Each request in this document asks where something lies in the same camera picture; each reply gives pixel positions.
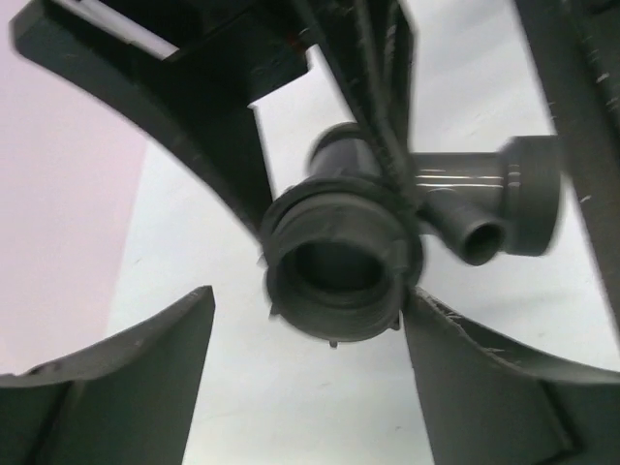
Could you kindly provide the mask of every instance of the pink wall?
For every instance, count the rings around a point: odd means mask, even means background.
[[[0,373],[102,337],[145,137],[20,59],[0,2]]]

